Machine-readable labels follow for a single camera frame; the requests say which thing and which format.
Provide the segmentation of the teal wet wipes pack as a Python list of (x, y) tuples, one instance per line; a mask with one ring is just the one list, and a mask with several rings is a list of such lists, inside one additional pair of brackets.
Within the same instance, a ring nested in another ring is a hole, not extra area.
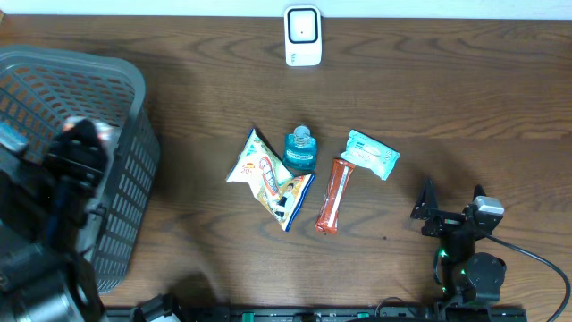
[(350, 130), (341, 158), (371, 170), (382, 181), (386, 181), (400, 158), (400, 153), (360, 131)]

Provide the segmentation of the red snack bar wrapper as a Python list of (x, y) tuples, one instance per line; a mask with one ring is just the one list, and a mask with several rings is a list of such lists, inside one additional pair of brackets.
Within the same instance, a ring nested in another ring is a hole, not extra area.
[(324, 194), (324, 202), (315, 230), (321, 233), (337, 234), (341, 201), (348, 186), (355, 165), (341, 158), (333, 160), (330, 180)]

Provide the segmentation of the blue mouthwash bottle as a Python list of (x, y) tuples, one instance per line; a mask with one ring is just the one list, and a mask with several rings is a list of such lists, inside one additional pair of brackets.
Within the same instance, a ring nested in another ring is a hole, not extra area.
[(283, 163), (295, 170), (312, 172), (317, 163), (317, 140), (306, 125), (300, 125), (285, 136)]

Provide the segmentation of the yellow white snack bag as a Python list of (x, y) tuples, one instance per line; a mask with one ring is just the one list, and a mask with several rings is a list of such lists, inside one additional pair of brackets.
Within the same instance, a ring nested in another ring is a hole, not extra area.
[(261, 139), (256, 129), (249, 131), (237, 163), (226, 182), (247, 183), (255, 199), (288, 232), (303, 207), (315, 180), (313, 174), (295, 176)]

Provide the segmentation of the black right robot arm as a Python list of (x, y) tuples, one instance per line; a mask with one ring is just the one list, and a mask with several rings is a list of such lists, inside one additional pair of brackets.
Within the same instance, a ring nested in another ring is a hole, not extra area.
[(471, 310), (483, 319), (491, 317), (491, 306), (501, 298), (506, 263), (490, 253), (475, 250), (475, 243), (492, 233), (501, 222), (501, 202), (475, 186), (473, 200), (460, 212), (439, 208), (436, 189), (425, 179), (410, 217), (423, 220), (423, 236), (440, 240), (433, 260), (433, 277), (443, 287), (443, 299), (433, 305), (435, 317), (454, 320)]

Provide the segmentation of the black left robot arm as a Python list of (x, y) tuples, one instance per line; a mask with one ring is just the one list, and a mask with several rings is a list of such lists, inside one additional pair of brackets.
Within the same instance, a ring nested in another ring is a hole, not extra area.
[(54, 137), (43, 160), (1, 130), (1, 319), (99, 321), (93, 267), (76, 249), (108, 164), (97, 127), (82, 119)]

